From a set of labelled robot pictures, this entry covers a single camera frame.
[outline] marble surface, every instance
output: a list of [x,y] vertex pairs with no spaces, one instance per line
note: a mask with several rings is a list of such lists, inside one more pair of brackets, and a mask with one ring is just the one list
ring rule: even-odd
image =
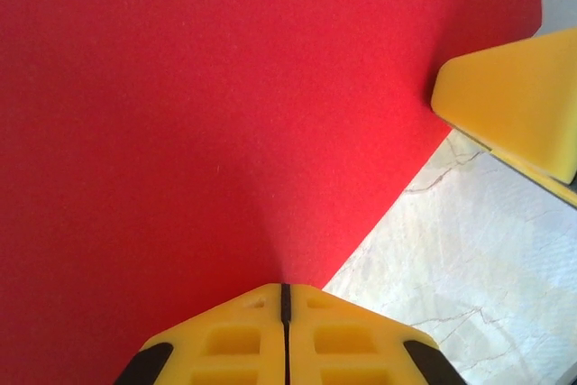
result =
[[[577,26],[577,0],[543,1],[539,33]],[[471,384],[569,383],[577,210],[452,132],[325,289],[429,333]]]

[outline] red paper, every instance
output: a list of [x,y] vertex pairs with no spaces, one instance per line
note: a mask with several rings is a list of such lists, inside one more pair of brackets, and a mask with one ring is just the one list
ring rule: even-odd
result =
[[446,135],[441,63],[539,24],[540,0],[0,0],[0,381],[110,382],[245,290],[323,286]]

